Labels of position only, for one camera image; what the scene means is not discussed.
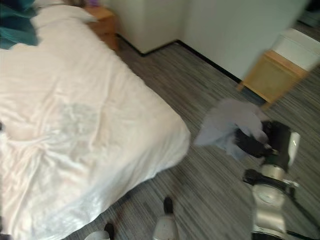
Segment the carpet floor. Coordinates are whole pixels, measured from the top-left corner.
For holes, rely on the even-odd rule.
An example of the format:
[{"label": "carpet floor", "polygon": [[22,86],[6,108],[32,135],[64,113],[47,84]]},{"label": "carpet floor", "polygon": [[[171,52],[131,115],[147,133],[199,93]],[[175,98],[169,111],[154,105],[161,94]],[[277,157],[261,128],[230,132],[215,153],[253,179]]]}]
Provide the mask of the carpet floor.
[{"label": "carpet floor", "polygon": [[[206,112],[223,98],[263,103],[178,44],[140,57],[120,40],[119,56],[185,121],[192,140]],[[287,179],[298,181],[298,201],[320,221],[320,67],[265,112],[301,135],[295,163]],[[215,146],[191,146],[177,166],[160,172],[128,192],[96,220],[65,240],[83,240],[106,222],[116,228],[116,240],[150,240],[165,196],[173,198],[182,240],[248,240],[251,238],[251,187],[242,182],[245,169],[261,160],[236,161]],[[287,229],[317,237],[316,229],[287,200]]]}]

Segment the light blue cloth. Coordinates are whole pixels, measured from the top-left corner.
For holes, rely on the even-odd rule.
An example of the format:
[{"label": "light blue cloth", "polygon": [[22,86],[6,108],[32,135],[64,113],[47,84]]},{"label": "light blue cloth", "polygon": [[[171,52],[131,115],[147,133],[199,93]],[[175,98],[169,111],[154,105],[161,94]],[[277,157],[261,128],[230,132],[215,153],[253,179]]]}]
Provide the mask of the light blue cloth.
[{"label": "light blue cloth", "polygon": [[267,119],[260,108],[250,102],[223,99],[206,114],[194,144],[216,145],[240,160],[247,154],[235,144],[235,131],[241,129],[246,135],[254,136],[263,144],[267,143],[268,137],[263,132],[261,123]]}]

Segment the bed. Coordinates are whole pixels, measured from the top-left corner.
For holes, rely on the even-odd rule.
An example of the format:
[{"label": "bed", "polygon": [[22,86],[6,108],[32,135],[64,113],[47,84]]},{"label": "bed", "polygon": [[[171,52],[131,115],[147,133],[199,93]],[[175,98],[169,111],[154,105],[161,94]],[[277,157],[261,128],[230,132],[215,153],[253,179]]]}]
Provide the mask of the bed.
[{"label": "bed", "polygon": [[178,164],[190,132],[76,17],[0,51],[3,232],[60,240]]}]

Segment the white bedsheet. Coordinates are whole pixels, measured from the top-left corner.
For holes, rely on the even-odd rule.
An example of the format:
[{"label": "white bedsheet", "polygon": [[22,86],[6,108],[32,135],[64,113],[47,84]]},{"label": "white bedsheet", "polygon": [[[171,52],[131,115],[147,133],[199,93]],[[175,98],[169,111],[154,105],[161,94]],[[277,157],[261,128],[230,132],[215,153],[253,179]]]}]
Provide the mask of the white bedsheet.
[{"label": "white bedsheet", "polygon": [[76,19],[0,53],[4,232],[60,240],[139,183],[176,165],[190,133]]}]

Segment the chair leg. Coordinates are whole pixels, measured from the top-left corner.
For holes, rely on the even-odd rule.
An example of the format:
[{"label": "chair leg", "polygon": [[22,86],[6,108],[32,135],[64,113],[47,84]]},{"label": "chair leg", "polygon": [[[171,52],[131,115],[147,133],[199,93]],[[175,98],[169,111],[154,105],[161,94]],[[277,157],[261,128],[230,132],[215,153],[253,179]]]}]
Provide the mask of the chair leg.
[{"label": "chair leg", "polygon": [[241,92],[241,90],[245,87],[245,85],[243,84],[243,81],[240,82],[237,86],[236,86],[236,89]]}]

